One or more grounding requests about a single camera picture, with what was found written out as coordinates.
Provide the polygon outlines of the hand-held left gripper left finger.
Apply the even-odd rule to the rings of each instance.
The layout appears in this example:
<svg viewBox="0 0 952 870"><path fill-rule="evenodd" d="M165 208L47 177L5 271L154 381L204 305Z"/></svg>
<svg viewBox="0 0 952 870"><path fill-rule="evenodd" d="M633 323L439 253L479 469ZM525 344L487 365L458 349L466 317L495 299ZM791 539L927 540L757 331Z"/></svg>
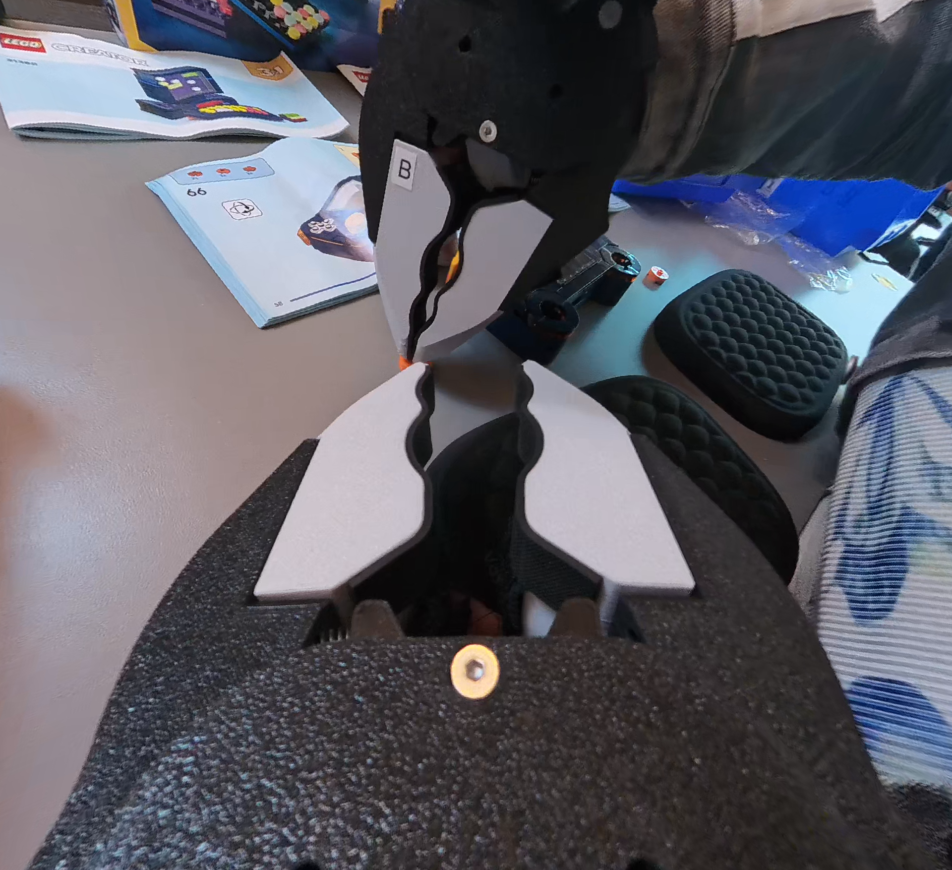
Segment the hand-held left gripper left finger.
<svg viewBox="0 0 952 870"><path fill-rule="evenodd" d="M358 586L422 541L432 525L424 466L434 384L411 364L320 435L253 594L261 604L327 600L351 611Z"/></svg>

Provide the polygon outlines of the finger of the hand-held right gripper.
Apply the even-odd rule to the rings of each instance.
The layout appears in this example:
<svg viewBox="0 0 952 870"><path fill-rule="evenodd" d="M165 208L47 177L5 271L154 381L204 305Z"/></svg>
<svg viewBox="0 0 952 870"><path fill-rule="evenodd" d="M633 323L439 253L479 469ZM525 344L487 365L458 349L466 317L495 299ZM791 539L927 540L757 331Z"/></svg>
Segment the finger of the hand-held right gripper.
<svg viewBox="0 0 952 870"><path fill-rule="evenodd" d="M475 209L459 237L455 277L436 294L432 319L415 342L412 360L441 358L498 317L551 223L550 215L522 199Z"/></svg>
<svg viewBox="0 0 952 870"><path fill-rule="evenodd" d="M462 163L395 139L386 173L375 264L388 327L405 359L441 359L442 341L423 341L439 249L462 198Z"/></svg>

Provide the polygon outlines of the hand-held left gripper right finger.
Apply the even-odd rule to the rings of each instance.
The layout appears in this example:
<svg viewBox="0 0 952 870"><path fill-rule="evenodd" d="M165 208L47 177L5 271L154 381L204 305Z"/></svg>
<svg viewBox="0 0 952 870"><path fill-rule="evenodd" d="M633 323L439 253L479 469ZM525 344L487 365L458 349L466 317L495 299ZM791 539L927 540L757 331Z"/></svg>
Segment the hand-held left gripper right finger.
<svg viewBox="0 0 952 870"><path fill-rule="evenodd" d="M627 595L690 597L695 578L625 425L541 364L522 370L517 525L568 580L525 578L526 589L555 610L581 597L601 612Z"/></svg>

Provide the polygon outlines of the blue plastic bin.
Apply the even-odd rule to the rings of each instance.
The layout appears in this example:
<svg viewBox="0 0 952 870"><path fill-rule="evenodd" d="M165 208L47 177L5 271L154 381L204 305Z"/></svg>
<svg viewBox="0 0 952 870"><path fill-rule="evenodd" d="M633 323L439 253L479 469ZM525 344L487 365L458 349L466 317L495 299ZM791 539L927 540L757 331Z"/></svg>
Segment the blue plastic bin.
<svg viewBox="0 0 952 870"><path fill-rule="evenodd" d="M613 186L618 196L675 200L697 213L694 204L723 201L735 190L758 192L772 207L796 214L794 234L836 257L848 248L866 250L902 233L944 187L922 190L893 179L823 182L745 175L694 175L651 186L616 181Z"/></svg>

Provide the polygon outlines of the person's right forearm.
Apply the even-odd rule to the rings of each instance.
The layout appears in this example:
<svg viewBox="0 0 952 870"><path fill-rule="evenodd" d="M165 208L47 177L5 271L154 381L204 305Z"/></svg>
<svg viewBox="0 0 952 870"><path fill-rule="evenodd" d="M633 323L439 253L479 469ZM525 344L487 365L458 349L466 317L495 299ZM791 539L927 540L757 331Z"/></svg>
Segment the person's right forearm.
<svg viewBox="0 0 952 870"><path fill-rule="evenodd" d="M658 0L621 179L951 178L951 0Z"/></svg>

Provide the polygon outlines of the black textured case half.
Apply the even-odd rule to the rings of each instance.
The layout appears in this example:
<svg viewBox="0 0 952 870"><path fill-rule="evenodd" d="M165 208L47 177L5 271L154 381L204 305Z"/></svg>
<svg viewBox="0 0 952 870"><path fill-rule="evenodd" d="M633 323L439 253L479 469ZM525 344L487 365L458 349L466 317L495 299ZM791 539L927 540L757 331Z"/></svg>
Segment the black textured case half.
<svg viewBox="0 0 952 870"><path fill-rule="evenodd" d="M786 503L768 477L695 400L650 376L616 376L583 392L633 435L655 444L754 543L785 585L800 543Z"/></svg>
<svg viewBox="0 0 952 870"><path fill-rule="evenodd" d="M825 322L763 277L715 273L653 322L660 351L710 400L757 434L801 438L823 419L848 353Z"/></svg>

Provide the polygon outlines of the open instruction booklet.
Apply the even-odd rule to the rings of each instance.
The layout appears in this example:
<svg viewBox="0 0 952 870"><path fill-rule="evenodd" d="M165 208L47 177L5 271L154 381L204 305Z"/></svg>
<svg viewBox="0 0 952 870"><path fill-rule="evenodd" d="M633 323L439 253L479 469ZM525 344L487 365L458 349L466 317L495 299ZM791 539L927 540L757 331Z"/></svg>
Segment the open instruction booklet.
<svg viewBox="0 0 952 870"><path fill-rule="evenodd" d="M278 139L147 183L259 328L377 290L356 144Z"/></svg>

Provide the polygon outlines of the clear plastic bag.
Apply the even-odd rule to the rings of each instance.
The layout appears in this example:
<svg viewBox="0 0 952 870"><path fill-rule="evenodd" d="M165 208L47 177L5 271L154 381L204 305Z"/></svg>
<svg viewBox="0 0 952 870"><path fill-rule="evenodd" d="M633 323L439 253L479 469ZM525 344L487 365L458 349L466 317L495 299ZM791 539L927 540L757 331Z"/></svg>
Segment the clear plastic bag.
<svg viewBox="0 0 952 870"><path fill-rule="evenodd" d="M778 245L790 267L811 287L840 295L851 291L849 269L798 238L793 227L799 217L783 207L772 207L760 193L735 190L723 201L698 202L694 209L708 225L732 234L744 245Z"/></svg>

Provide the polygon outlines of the white blue patterned clothing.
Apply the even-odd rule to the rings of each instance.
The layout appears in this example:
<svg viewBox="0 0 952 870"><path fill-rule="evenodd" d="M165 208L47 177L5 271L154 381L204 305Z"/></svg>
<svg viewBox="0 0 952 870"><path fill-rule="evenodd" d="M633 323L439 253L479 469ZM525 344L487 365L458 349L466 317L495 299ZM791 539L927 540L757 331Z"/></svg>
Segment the white blue patterned clothing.
<svg viewBox="0 0 952 870"><path fill-rule="evenodd" d="M810 606L866 751L950 795L950 364L863 390L821 513Z"/></svg>

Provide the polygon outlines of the instruction booklet arcade cover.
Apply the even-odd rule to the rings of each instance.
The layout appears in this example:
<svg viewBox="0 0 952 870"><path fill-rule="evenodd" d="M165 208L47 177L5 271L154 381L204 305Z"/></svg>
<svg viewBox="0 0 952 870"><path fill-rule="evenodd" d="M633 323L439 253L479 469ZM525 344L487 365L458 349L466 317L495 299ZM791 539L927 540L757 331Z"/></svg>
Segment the instruction booklet arcade cover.
<svg viewBox="0 0 952 870"><path fill-rule="evenodd" d="M349 122L285 54L245 63L2 25L7 127L30 138L338 138Z"/></svg>

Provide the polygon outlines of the dark grey jacket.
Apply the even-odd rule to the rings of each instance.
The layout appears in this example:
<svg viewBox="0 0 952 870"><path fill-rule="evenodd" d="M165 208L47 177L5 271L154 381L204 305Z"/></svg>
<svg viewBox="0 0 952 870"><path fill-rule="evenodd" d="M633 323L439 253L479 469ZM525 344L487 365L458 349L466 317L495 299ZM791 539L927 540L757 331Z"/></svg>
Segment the dark grey jacket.
<svg viewBox="0 0 952 870"><path fill-rule="evenodd" d="M846 386L837 433L846 434L863 389L919 367L950 364L951 247L917 281L879 328Z"/></svg>

